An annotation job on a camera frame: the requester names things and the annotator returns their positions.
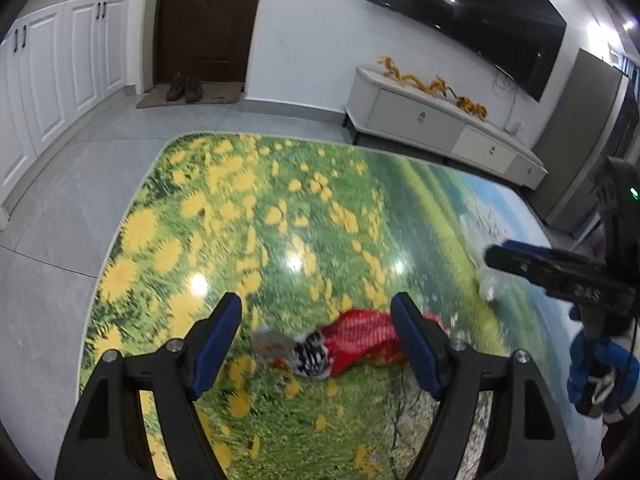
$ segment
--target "shoe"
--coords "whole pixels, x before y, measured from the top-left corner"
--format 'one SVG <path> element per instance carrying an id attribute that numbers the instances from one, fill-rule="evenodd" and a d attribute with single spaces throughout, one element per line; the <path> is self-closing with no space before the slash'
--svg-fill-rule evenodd
<path id="1" fill-rule="evenodd" d="M 185 89 L 185 78 L 180 72 L 178 72 L 174 76 L 174 80 L 171 81 L 171 85 L 169 86 L 169 89 L 166 91 L 166 100 L 177 101 L 184 95 L 184 89 Z"/>
<path id="2" fill-rule="evenodd" d="M 185 101 L 188 103 L 196 103 L 202 99 L 202 82 L 196 76 L 187 76 L 185 84 Z"/>

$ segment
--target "door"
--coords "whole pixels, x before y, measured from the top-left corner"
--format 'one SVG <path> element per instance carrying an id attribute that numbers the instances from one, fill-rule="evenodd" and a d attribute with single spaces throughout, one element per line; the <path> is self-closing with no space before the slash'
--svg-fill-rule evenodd
<path id="1" fill-rule="evenodd" d="M 62 22 L 65 4 L 37 10 L 22 19 L 20 89 L 29 133 L 41 154 L 75 119 L 71 91 L 62 75 Z"/>
<path id="2" fill-rule="evenodd" d="M 18 21 L 0 43 L 0 204 L 36 159 L 20 98 Z"/>
<path id="3" fill-rule="evenodd" d="M 98 35 L 102 0 L 71 0 L 66 3 L 63 37 L 65 73 L 70 79 L 73 112 L 81 117 L 100 102 L 100 49 Z"/>
<path id="4" fill-rule="evenodd" d="M 129 0 L 103 0 L 100 12 L 100 79 L 106 98 L 126 84 L 127 5 Z"/>
<path id="5" fill-rule="evenodd" d="M 161 0 L 155 78 L 244 82 L 258 0 Z"/>

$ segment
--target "blue gripper pad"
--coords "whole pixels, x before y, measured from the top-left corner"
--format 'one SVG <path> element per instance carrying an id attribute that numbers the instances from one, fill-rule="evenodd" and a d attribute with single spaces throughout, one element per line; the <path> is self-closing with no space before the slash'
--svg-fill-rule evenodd
<path id="1" fill-rule="evenodd" d="M 415 309 L 420 319 L 422 315 L 415 305 L 406 304 L 403 296 L 405 295 L 401 293 L 391 298 L 391 320 L 398 332 L 400 345 L 409 359 L 409 365 L 418 381 L 418 386 L 438 399 L 442 394 L 442 383 L 438 377 L 436 357 L 409 309 Z"/>
<path id="2" fill-rule="evenodd" d="M 219 316 L 212 315 L 213 329 L 194 361 L 190 391 L 195 399 L 213 386 L 242 320 L 242 303 L 235 294 L 225 294 L 216 310 L 219 308 L 222 311 Z"/>

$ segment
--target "cabinet door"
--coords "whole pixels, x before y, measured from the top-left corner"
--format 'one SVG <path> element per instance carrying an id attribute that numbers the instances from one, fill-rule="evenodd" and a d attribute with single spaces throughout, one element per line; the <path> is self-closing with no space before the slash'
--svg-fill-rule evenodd
<path id="1" fill-rule="evenodd" d="M 17 22 L 0 43 L 0 204 L 36 159 L 20 98 L 20 26 Z"/>
<path id="2" fill-rule="evenodd" d="M 20 30 L 20 89 L 38 155 L 75 119 L 71 89 L 62 74 L 64 7 L 57 4 L 28 14 Z"/>
<path id="3" fill-rule="evenodd" d="M 126 84 L 128 0 L 103 0 L 100 24 L 100 77 L 103 97 Z"/>
<path id="4" fill-rule="evenodd" d="M 102 0 L 71 0 L 64 15 L 65 73 L 73 114 L 84 115 L 102 99 L 99 31 Z"/>

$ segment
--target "screw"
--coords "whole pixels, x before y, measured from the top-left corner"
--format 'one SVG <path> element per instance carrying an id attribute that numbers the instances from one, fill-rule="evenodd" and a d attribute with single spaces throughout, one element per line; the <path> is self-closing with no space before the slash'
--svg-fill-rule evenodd
<path id="1" fill-rule="evenodd" d="M 169 341 L 166 342 L 166 349 L 169 352 L 179 352 L 180 350 L 182 350 L 183 346 L 184 346 L 184 341 L 182 341 L 182 339 L 177 337 L 173 339 L 169 339 Z"/>
<path id="2" fill-rule="evenodd" d="M 529 352 L 527 352 L 526 350 L 516 350 L 513 354 L 516 356 L 516 359 L 518 360 L 518 362 L 522 364 L 528 363 L 529 361 L 531 361 L 531 356 L 529 355 Z"/>
<path id="3" fill-rule="evenodd" d="M 451 341 L 449 341 L 449 345 L 456 352 L 460 352 L 466 348 L 466 343 L 462 341 L 462 339 L 452 339 Z"/>
<path id="4" fill-rule="evenodd" d="M 106 363 L 113 363 L 118 358 L 118 352 L 115 350 L 107 350 L 102 354 L 102 360 Z"/>

